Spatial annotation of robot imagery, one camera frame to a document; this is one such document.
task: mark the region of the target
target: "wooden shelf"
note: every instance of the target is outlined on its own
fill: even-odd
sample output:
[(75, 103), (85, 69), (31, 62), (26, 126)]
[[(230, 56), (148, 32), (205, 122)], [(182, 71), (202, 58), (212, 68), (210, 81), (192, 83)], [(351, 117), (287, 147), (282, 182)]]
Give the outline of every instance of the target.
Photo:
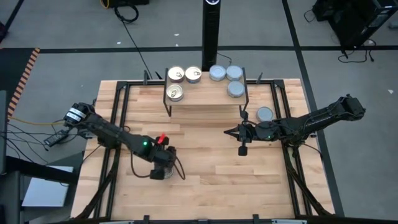
[(183, 88), (183, 98), (180, 101), (171, 101), (165, 95), (165, 104), (167, 106), (196, 106), (196, 105), (245, 105), (246, 104), (246, 91), (239, 98), (232, 98), (227, 93), (227, 86), (231, 82), (227, 78), (220, 82), (213, 81), (208, 72), (203, 72), (199, 83), (191, 84), (184, 80), (182, 83), (172, 83), (166, 75), (167, 81), (165, 88), (170, 85), (179, 84)]

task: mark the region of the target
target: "wooden table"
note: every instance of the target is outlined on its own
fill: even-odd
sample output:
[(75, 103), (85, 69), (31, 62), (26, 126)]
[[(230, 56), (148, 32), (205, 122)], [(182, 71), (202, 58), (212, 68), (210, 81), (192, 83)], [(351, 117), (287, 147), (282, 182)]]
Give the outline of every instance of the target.
[[(292, 116), (308, 113), (300, 80), (286, 79), (284, 82)], [(99, 88), (96, 112), (108, 120), (116, 83), (102, 81)], [(261, 106), (274, 110), (270, 87), (249, 85), (248, 88), (250, 120), (256, 120), (256, 111)], [(279, 141), (253, 142), (248, 145), (248, 156), (239, 157), (240, 142), (223, 134), (224, 130), (241, 122), (237, 106), (176, 106), (169, 118), (162, 101), (163, 90), (162, 86), (132, 86), (126, 125), (132, 133), (153, 137), (165, 133), (170, 145), (177, 148), (187, 179), (182, 180), (178, 175), (163, 181), (138, 179), (130, 168), (130, 153), (123, 147), (112, 220), (142, 220), (144, 215), (150, 215), (151, 220), (251, 219), (253, 214), (259, 214), (260, 218), (294, 217)], [(280, 91), (278, 99), (283, 106)], [(122, 102), (123, 93), (116, 124), (119, 124)], [(315, 139), (308, 139), (307, 144), (317, 147)], [(85, 155), (96, 146), (95, 140), (88, 141)], [(333, 213), (319, 153), (302, 146), (300, 155), (308, 188)], [(82, 165), (72, 217), (84, 209), (96, 192), (103, 156), (104, 149), (99, 148)], [(153, 165), (135, 157), (134, 168), (144, 175)], [(300, 211), (304, 213), (297, 185), (296, 189)], [(105, 214), (107, 198), (105, 193), (101, 215)]]

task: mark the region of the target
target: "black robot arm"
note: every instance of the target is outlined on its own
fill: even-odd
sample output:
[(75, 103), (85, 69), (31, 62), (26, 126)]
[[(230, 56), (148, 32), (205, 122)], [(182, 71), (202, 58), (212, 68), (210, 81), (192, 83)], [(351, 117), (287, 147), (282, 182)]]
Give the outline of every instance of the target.
[(98, 137), (98, 144), (117, 148), (120, 144), (125, 144), (134, 155), (141, 159), (154, 162), (155, 169), (151, 171), (151, 179), (164, 179), (165, 170), (172, 170), (176, 160), (176, 150), (170, 146), (169, 139), (165, 136), (153, 139), (149, 136), (140, 134), (130, 134), (111, 124), (95, 113), (93, 106), (86, 103), (75, 103), (64, 117), (65, 126), (77, 128), (77, 130), (87, 130)]
[(243, 143), (239, 148), (239, 155), (245, 156), (246, 143), (281, 140), (290, 146), (299, 146), (311, 133), (322, 130), (337, 121), (359, 120), (364, 116), (365, 111), (357, 98), (347, 95), (325, 108), (298, 118), (282, 118), (256, 124), (248, 121), (247, 115), (244, 115), (246, 119), (242, 124), (224, 133), (236, 137)]

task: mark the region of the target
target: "tin can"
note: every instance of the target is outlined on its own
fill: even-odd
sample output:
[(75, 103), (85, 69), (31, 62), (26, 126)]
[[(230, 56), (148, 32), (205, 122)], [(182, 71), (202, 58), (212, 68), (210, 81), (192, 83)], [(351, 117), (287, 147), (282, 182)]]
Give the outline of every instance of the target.
[(244, 85), (238, 81), (230, 82), (227, 86), (227, 92), (230, 97), (239, 98), (244, 93)]
[(243, 76), (243, 70), (239, 66), (231, 65), (226, 69), (226, 77), (231, 81), (239, 81)]
[(271, 109), (269, 109), (266, 106), (260, 107), (257, 110), (256, 113), (256, 118), (258, 121), (263, 122), (263, 121), (272, 121), (274, 119), (274, 113), (272, 112)]
[(201, 78), (200, 68), (195, 66), (187, 68), (187, 70), (185, 71), (185, 77), (187, 78), (187, 81), (191, 84), (200, 82)]
[(172, 67), (167, 72), (167, 76), (169, 76), (172, 83), (181, 83), (185, 79), (185, 71), (182, 67)]
[(214, 81), (222, 81), (225, 78), (226, 70), (221, 65), (213, 65), (210, 67), (210, 78)]
[(183, 98), (182, 87), (178, 84), (170, 85), (167, 90), (167, 97), (174, 102), (180, 101)]

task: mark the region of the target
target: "black stand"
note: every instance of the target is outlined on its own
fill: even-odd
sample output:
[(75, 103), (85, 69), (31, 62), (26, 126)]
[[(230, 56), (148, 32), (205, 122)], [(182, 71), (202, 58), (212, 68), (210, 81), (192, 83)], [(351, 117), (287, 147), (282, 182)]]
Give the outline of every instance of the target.
[(203, 0), (203, 50), (201, 52), (201, 70), (203, 72), (208, 72), (210, 67), (217, 62), (218, 32), (220, 26), (221, 0), (216, 4), (209, 4), (208, 1), (210, 0)]

